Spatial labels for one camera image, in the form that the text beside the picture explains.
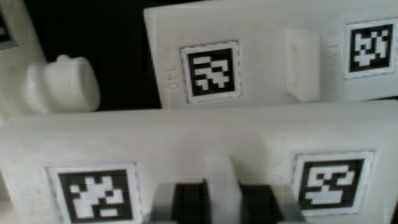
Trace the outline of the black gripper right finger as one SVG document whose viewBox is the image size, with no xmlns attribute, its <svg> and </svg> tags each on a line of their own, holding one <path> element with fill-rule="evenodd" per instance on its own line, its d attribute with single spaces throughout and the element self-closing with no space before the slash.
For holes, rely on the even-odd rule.
<svg viewBox="0 0 398 224">
<path fill-rule="evenodd" d="M 269 185 L 239 185 L 239 224 L 305 224 L 294 212 L 284 211 Z"/>
</svg>

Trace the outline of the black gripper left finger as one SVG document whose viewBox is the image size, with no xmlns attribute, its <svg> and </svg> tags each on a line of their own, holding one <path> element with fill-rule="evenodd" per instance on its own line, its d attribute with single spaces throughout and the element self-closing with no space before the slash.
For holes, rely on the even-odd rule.
<svg viewBox="0 0 398 224">
<path fill-rule="evenodd" d="M 211 224 L 207 182 L 161 183 L 156 188 L 149 224 Z"/>
</svg>

